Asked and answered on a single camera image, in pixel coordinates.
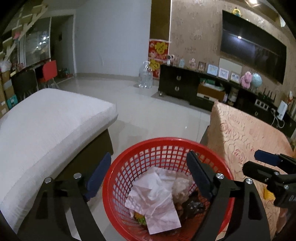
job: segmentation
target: globe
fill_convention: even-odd
[[[262,79],[261,76],[257,73],[254,73],[252,75],[252,85],[256,88],[260,87],[262,85]]]

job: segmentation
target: large plastic water bottle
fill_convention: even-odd
[[[144,61],[143,65],[139,70],[139,87],[140,88],[151,88],[153,84],[153,72],[149,66],[149,61]]]

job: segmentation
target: tv stand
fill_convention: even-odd
[[[214,102],[197,96],[197,89],[201,78],[214,80],[216,85],[222,84],[226,93],[230,92],[231,87],[238,89],[237,100],[233,107],[258,118],[269,125],[273,123],[272,126],[276,128],[277,121],[273,122],[274,116],[271,113],[271,109],[277,110],[277,107],[273,103],[267,103],[262,95],[257,95],[235,82],[226,81],[210,74],[174,66],[161,65],[158,88],[160,96],[167,94],[172,97],[184,99],[188,101],[190,105],[211,111]],[[264,110],[255,106],[257,99],[268,104],[268,109]],[[290,138],[296,129],[296,122],[287,113],[284,115],[283,120],[285,121],[284,127],[277,129]]]

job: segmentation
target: red chair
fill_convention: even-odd
[[[38,79],[40,83],[44,83],[45,86],[51,88],[52,84],[50,81],[53,81],[54,86],[59,89],[59,86],[54,81],[54,77],[57,76],[57,62],[55,60],[47,62],[42,66],[43,78]]]

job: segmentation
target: television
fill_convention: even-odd
[[[283,84],[287,47],[263,29],[227,11],[222,13],[220,51]]]

